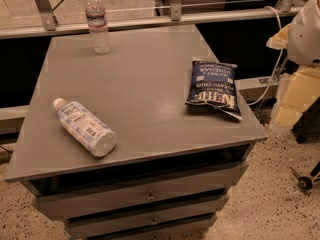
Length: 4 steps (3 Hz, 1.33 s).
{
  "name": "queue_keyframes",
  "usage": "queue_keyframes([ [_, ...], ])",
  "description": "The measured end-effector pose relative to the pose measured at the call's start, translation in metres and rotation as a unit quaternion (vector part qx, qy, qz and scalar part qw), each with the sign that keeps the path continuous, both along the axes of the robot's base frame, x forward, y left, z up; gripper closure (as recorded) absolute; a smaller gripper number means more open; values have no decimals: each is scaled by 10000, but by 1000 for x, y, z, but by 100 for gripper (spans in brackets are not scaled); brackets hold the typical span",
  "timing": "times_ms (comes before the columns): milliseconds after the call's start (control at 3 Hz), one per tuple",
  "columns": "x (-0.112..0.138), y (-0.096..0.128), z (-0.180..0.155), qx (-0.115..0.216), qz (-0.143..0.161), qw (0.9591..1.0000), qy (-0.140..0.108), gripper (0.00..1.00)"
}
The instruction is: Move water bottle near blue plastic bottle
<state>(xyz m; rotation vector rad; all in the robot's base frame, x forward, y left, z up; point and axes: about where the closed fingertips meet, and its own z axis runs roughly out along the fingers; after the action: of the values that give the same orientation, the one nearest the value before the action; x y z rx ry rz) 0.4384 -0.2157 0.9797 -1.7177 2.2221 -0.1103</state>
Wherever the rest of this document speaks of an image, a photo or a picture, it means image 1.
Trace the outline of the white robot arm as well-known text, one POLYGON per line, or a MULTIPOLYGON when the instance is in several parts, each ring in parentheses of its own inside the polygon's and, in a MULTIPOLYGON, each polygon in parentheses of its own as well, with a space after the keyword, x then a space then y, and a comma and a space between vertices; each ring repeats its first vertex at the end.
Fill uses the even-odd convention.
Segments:
POLYGON ((270 37, 266 46, 286 49, 297 65, 320 66, 320 0, 308 0, 292 22, 270 37))

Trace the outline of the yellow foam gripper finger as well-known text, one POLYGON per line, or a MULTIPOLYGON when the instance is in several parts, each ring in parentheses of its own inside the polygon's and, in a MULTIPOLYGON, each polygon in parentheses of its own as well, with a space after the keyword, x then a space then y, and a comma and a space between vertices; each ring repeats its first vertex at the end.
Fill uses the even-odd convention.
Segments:
POLYGON ((271 49, 281 50, 287 48, 288 31, 290 25, 287 24, 279 32, 270 37, 266 43, 266 46, 271 49))

